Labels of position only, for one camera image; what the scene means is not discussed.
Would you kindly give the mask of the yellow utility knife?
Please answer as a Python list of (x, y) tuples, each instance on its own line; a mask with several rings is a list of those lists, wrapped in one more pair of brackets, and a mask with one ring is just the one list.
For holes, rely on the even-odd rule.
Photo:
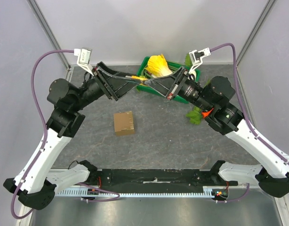
[(144, 84), (146, 80), (148, 80), (147, 78), (143, 78), (143, 77), (138, 77), (138, 76), (125, 76), (128, 79), (132, 79), (134, 81), (138, 81), (140, 84)]

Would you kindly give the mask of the brown cardboard express box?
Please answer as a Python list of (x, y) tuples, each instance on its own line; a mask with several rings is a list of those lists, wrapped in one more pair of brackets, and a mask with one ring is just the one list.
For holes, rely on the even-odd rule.
[(126, 136), (135, 133), (132, 111), (115, 113), (113, 116), (116, 136)]

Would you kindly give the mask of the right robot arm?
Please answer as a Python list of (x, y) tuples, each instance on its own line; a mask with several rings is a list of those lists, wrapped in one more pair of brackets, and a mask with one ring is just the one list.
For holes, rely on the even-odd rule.
[(289, 193), (289, 155), (277, 149), (248, 122), (241, 110), (230, 103), (235, 89), (226, 77), (216, 76), (201, 87), (189, 79), (188, 71), (180, 67), (175, 73), (144, 81), (168, 100), (184, 98), (202, 111), (208, 125), (221, 135), (244, 148), (258, 165), (239, 165), (218, 161), (209, 174), (214, 185), (234, 181), (258, 185), (277, 198)]

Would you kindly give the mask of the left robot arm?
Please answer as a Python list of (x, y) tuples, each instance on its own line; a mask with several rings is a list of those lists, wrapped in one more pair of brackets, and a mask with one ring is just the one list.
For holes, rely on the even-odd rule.
[(59, 176), (48, 173), (66, 145), (76, 135), (85, 115), (80, 111), (102, 96), (119, 100), (145, 78), (112, 70), (103, 62), (96, 66), (79, 63), (85, 71), (83, 84), (78, 88), (66, 79), (57, 79), (49, 87), (47, 100), (54, 105), (48, 121), (44, 122), (43, 137), (28, 163), (15, 178), (7, 178), (3, 186), (33, 210), (47, 207), (55, 195), (75, 184), (93, 185), (97, 168), (88, 161), (67, 169)]

